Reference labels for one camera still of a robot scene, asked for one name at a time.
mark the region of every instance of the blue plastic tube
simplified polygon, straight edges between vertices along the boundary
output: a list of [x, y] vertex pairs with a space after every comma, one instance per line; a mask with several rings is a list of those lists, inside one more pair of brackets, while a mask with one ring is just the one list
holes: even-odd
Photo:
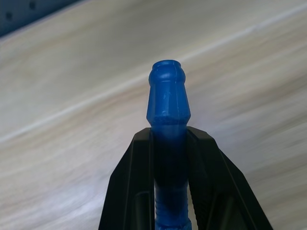
[[147, 120], [154, 137], [156, 230], [191, 230], [188, 218], [187, 123], [190, 109], [179, 62], [155, 63]]

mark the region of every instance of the black plastic jaw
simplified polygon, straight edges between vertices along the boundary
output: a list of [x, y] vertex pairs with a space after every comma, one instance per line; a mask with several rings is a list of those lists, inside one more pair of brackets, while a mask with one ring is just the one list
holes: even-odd
[[[99, 230], [154, 230], [153, 138], [135, 134], [113, 171]], [[206, 132], [188, 127], [189, 187], [199, 230], [272, 230], [243, 173]]]

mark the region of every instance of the wooden surface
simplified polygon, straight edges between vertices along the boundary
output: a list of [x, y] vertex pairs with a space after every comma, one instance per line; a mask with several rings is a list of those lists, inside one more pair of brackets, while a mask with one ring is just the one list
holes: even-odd
[[98, 228], [167, 58], [274, 229], [307, 227], [307, 2], [92, 0], [0, 40], [1, 230]]

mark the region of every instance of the blue nozzle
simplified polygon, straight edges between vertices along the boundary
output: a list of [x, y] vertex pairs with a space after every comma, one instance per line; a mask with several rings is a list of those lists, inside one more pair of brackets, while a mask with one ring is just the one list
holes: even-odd
[[154, 137], [156, 230], [191, 230], [185, 151], [190, 109], [185, 80], [175, 60], [155, 63], [149, 75], [147, 120]]

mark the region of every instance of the hole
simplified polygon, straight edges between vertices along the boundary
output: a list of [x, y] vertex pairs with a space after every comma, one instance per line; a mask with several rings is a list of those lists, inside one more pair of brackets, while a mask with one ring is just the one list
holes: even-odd
[[5, 18], [8, 20], [8, 21], [11, 21], [13, 19], [13, 14], [12, 12], [6, 12], [5, 13]]
[[35, 10], [36, 9], [36, 2], [35, 1], [30, 1], [29, 2], [29, 8], [32, 9], [32, 10]]

